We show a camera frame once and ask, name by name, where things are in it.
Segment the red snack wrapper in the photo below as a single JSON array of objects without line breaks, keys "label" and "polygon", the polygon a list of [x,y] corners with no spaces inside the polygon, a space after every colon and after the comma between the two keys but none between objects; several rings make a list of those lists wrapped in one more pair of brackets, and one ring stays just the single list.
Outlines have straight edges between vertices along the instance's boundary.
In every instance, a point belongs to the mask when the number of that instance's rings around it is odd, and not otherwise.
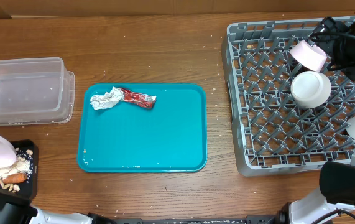
[{"label": "red snack wrapper", "polygon": [[131,90],[122,88],[124,94],[123,101],[138,105],[145,109],[152,109],[156,102],[157,97],[152,95],[147,95],[143,93],[136,93]]}]

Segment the white napkin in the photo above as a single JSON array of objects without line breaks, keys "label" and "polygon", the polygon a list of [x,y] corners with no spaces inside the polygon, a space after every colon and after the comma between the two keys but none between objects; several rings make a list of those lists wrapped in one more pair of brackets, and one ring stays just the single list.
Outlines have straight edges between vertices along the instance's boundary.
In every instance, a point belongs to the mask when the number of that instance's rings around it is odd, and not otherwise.
[{"label": "white napkin", "polygon": [[120,88],[113,87],[110,92],[103,95],[93,95],[90,104],[94,110],[104,110],[114,107],[124,99],[124,93]]}]

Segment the food scraps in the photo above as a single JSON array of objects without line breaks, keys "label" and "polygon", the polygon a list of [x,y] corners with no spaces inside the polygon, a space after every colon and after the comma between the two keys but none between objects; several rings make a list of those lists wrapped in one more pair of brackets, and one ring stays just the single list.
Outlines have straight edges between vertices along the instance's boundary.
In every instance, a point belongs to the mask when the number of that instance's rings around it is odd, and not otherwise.
[{"label": "food scraps", "polygon": [[0,180],[12,174],[23,173],[27,175],[27,180],[19,184],[4,184],[0,182],[0,188],[12,193],[20,192],[22,190],[22,184],[28,184],[29,179],[34,173],[34,152],[32,149],[23,151],[22,149],[16,148],[16,156],[17,159],[13,165],[0,168]]}]

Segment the orange carrot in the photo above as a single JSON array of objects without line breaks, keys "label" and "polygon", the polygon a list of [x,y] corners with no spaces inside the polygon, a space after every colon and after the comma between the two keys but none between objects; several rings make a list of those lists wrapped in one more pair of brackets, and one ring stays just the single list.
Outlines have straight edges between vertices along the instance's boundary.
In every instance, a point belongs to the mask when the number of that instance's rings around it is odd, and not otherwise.
[{"label": "orange carrot", "polygon": [[23,173],[18,173],[18,174],[12,174],[8,177],[6,177],[3,180],[0,180],[0,182],[4,184],[19,184],[27,180],[27,175]]}]

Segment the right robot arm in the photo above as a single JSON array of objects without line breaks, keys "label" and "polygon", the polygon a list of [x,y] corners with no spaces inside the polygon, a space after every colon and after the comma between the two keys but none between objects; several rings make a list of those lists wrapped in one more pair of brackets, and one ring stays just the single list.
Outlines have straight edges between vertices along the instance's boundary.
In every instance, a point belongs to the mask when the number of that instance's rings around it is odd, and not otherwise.
[{"label": "right robot arm", "polygon": [[[290,54],[307,68],[290,85],[294,101],[302,108],[322,105],[331,93],[331,82],[321,73],[328,57],[331,61],[327,70],[339,70],[355,81],[355,21],[347,26],[331,17],[324,18]],[[329,223],[342,214],[355,220],[354,210],[355,149],[349,164],[326,162],[321,168],[318,188],[305,198],[286,204],[271,222]]]}]

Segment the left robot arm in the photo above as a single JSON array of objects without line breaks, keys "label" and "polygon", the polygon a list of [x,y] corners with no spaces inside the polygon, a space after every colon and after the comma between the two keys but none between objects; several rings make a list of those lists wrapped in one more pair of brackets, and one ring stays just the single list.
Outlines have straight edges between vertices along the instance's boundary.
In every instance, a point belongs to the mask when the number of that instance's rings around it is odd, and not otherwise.
[{"label": "left robot arm", "polygon": [[31,200],[0,190],[0,224],[116,224],[96,214],[59,214],[32,206]]}]

